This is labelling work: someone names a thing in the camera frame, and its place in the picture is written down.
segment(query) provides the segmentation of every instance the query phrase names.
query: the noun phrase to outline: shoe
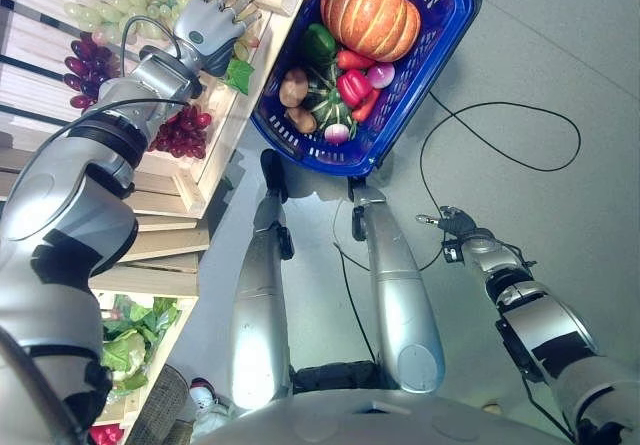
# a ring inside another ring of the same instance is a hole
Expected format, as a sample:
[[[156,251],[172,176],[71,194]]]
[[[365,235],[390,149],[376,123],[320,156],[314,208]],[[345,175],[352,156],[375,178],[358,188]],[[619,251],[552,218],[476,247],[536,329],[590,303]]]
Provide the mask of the shoe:
[[[200,411],[212,410],[217,404],[216,391],[204,378],[191,380],[189,395]]]
[[[284,168],[278,153],[269,148],[264,150],[260,155],[260,166],[262,167],[265,182],[267,182],[267,189],[278,191],[281,202],[286,202],[287,198],[289,198],[289,192],[284,180]]]

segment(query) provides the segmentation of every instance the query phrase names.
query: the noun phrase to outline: potato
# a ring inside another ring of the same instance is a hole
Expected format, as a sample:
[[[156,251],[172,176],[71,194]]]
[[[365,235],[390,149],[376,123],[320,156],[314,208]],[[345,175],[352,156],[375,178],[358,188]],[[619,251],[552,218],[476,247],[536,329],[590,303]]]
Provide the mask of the potato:
[[[302,103],[308,91],[307,74],[301,68],[293,68],[287,72],[280,85],[280,103],[287,108],[295,108]]]
[[[311,112],[302,107],[287,108],[285,116],[289,118],[300,133],[313,133],[318,128],[316,119]]]

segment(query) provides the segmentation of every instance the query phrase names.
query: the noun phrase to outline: grape cluster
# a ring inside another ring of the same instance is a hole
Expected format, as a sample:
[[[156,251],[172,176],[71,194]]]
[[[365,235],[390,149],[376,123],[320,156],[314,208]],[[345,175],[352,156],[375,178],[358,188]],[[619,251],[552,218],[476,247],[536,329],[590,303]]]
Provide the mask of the grape cluster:
[[[79,0],[67,2],[64,10],[78,23],[78,28],[93,34],[99,45],[118,44],[127,21],[136,15],[159,20],[173,30],[189,0]],[[129,29],[128,43],[136,41],[136,33],[143,38],[164,38],[162,31],[148,22],[134,23]]]
[[[200,113],[197,105],[185,106],[167,123],[160,126],[149,151],[169,152],[176,158],[204,158],[206,155],[205,129],[211,124],[211,115]]]
[[[80,34],[80,40],[71,42],[71,50],[76,56],[65,58],[64,64],[73,73],[65,74],[63,81],[81,92],[71,98],[70,103],[84,111],[98,101],[100,85],[120,74],[118,61],[111,50],[98,46],[87,32]]]

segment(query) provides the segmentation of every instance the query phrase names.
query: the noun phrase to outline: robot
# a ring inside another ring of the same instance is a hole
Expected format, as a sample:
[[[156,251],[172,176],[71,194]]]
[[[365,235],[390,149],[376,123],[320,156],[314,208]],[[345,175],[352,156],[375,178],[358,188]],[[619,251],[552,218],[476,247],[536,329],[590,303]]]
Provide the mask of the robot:
[[[136,219],[122,199],[160,124],[200,93],[201,70],[224,73],[234,41],[257,18],[236,20],[248,1],[226,1],[191,0],[175,28],[179,50],[145,47],[138,67],[106,82],[98,103],[65,127],[66,135],[45,142],[19,176],[0,222],[3,444],[90,440],[111,380],[100,365],[102,327],[88,279],[135,239]],[[348,373],[334,373],[339,380],[325,380],[327,368],[293,372],[280,275],[281,260],[293,256],[286,185],[273,152],[262,164],[268,191],[231,327],[233,399],[253,411],[202,443],[563,443],[430,393],[444,361],[429,299],[386,198],[364,180],[350,184],[353,235],[368,244],[378,359],[341,366]],[[507,351],[524,377],[551,388],[574,441],[639,443],[638,377],[598,355],[581,321],[533,279],[517,249],[454,208],[419,220],[454,237],[446,258],[464,259],[475,271],[496,306]],[[342,386],[345,377],[349,386]]]

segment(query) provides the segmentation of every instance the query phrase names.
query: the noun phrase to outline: red grapes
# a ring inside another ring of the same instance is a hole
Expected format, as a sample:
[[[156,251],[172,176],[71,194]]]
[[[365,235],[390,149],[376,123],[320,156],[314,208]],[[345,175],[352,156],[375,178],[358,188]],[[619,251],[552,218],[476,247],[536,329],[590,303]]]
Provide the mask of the red grapes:
[[[99,47],[91,39],[91,34],[82,32],[80,40],[71,42],[75,57],[67,57],[64,64],[73,73],[67,73],[62,80],[71,89],[80,92],[69,103],[84,112],[98,101],[100,85],[120,75],[116,57],[106,47]]]
[[[206,156],[205,128],[211,123],[211,115],[200,113],[197,105],[184,107],[178,114],[160,125],[156,139],[149,151],[169,152],[176,158],[187,156],[202,159]]]

